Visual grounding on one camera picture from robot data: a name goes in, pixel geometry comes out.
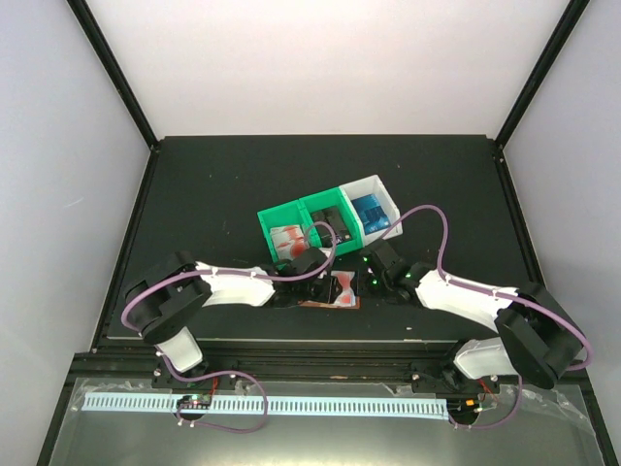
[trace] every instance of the purple cable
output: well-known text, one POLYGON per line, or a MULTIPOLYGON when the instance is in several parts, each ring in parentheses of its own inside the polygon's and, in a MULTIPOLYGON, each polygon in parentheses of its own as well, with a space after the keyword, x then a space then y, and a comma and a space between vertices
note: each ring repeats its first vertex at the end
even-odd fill
POLYGON ((452 280, 450 275, 446 274, 446 272, 442 268, 442 261, 444 259, 444 251, 446 250, 446 243, 448 242, 448 220, 446 219, 446 215, 444 214, 444 212, 439 207, 434 206, 432 204, 425 204, 425 205, 414 207, 413 209, 410 209, 405 214, 400 216, 397 219, 397 221, 395 221, 392 224, 392 226, 390 228, 388 228, 386 231, 384 231, 382 233, 382 235, 379 237, 379 239, 384 238, 388 233, 390 233, 390 231, 393 228, 395 228, 399 223, 404 221, 406 218, 408 218, 412 214, 415 214, 417 212, 424 211, 424 210, 429 210, 429 211, 436 212, 440 216, 440 218, 442 220, 443 232, 442 232, 442 241, 441 241, 441 244, 440 244, 440 249, 438 250, 437 268, 438 268, 438 274, 442 277, 443 280, 445 280, 449 284, 454 284, 455 286, 459 286, 460 288, 464 288, 464 289, 467 289, 469 291, 475 291, 477 293, 482 293, 482 294, 485 294, 487 296, 494 296, 495 298, 498 298, 498 299, 508 299, 510 301, 513 301, 514 303, 518 303, 518 304, 521 304, 521 305, 526 306, 528 308, 531 308, 534 311, 537 311, 538 313, 543 314, 544 316, 551 318, 556 323, 558 323, 559 325, 564 327, 572 335, 574 335, 574 337, 580 342, 580 344, 586 350, 586 357, 584 358, 584 361, 582 361, 582 362, 580 362, 578 364, 575 364, 573 366, 568 367, 567 370, 568 371, 579 371, 580 369, 584 369, 589 364, 591 364, 591 362, 593 361, 593 353, 594 353, 593 346, 589 343, 589 341, 582 334, 582 332, 580 332, 577 328, 575 328, 571 323, 567 322, 564 318, 562 318, 560 316, 557 316, 552 311, 546 309, 544 306, 541 306, 541 305, 539 305, 537 303, 534 303, 534 302, 529 301, 527 299, 521 298, 519 296, 513 296, 512 294, 502 293, 500 291, 499 292, 494 292, 494 291, 489 290, 487 288, 483 288, 481 286, 476 286, 475 284, 463 283, 463 282, 460 282, 458 280, 452 280))
POLYGON ((511 408, 511 411, 508 413, 508 415, 506 415, 502 419, 497 420, 496 422, 492 422, 491 424, 485 424, 485 425, 460 424, 459 422, 455 421, 455 419, 453 419, 453 416, 451 415, 448 415, 448 420, 451 424, 455 426, 455 428, 462 428, 462 429, 469 429, 469 430, 495 429, 496 427, 500 427, 501 425, 506 424, 507 422, 512 420, 515 417, 515 415, 517 415, 517 412, 519 411, 521 404, 522 404, 522 376, 517 376, 517 394, 515 395, 515 403, 513 403, 513 408, 511 408))
MULTIPOLYGON (((177 373, 177 371, 173 367, 173 364, 168 359, 168 357, 166 356, 162 356, 162 357, 164 358, 164 363, 166 364, 168 371, 171 373, 171 376, 173 376, 175 379, 177 379, 180 382, 200 382, 200 381, 206 381, 207 379, 214 379, 216 377, 221 377, 221 376, 239 376, 239 377, 248 379, 249 381, 254 383, 256 387, 259 389, 259 391, 261 392, 261 396, 263 397, 263 413, 261 414, 261 419, 259 420, 259 422, 257 422, 257 424, 254 427, 250 427, 248 429, 237 429, 235 427, 226 427, 224 425, 212 424, 211 422, 203 422, 203 421, 197 421, 197 420, 194 421, 195 425, 200 425, 202 427, 211 427, 212 429, 222 430, 224 432, 230 432, 232 434, 251 434, 252 432, 256 432, 261 427, 263 427, 265 423, 268 421, 268 395, 265 393, 265 389, 263 388, 261 383, 259 383, 259 381, 255 379, 253 376, 251 376, 250 374, 246 374, 245 372, 240 372, 240 371, 218 371, 218 372, 211 372, 210 374, 205 374, 204 376, 199 376, 199 377, 184 377, 177 373)), ((181 418, 181 409, 182 409, 182 406, 179 406, 179 408, 177 409, 176 416, 180 422, 184 422, 185 419, 181 418)))
MULTIPOLYGON (((321 264, 317 269, 311 272, 308 272, 303 275, 298 275, 295 277, 273 277, 271 275, 254 274, 253 272, 247 272, 245 270, 219 269, 218 268, 216 274, 217 275, 237 275, 241 277, 254 277, 255 279, 270 280, 272 282, 298 282, 300 280, 309 279, 310 277, 319 275, 321 272, 323 272, 326 268, 328 268, 334 262, 334 259, 337 255, 337 235, 334 229, 328 223, 326 223, 325 221, 316 221, 305 231, 304 233, 305 241, 308 242, 309 233, 315 226, 323 226, 328 229, 328 232, 330 233, 330 237, 332 239, 332 247, 330 248, 330 255, 328 256, 328 258, 326 258, 326 261, 323 264, 321 264)), ((131 322, 129 322, 129 320, 127 319, 129 317, 129 313, 131 313, 132 309, 134 309, 138 303, 140 303, 143 299, 149 297, 154 292, 159 291, 160 289, 165 288, 166 286, 172 283, 180 282, 182 280, 189 279, 192 277, 198 277, 201 275, 213 275, 213 270, 212 269, 193 270, 192 272, 182 272, 178 275, 174 275, 166 280, 163 280, 160 283, 157 283, 150 288, 147 288, 145 291, 143 291, 138 296, 136 296, 134 299, 132 299, 127 304, 127 306, 125 306, 125 309, 123 309, 123 313, 120 315, 120 321, 127 328, 134 330, 136 332, 140 332, 140 330, 136 328, 134 325, 132 325, 131 322)))

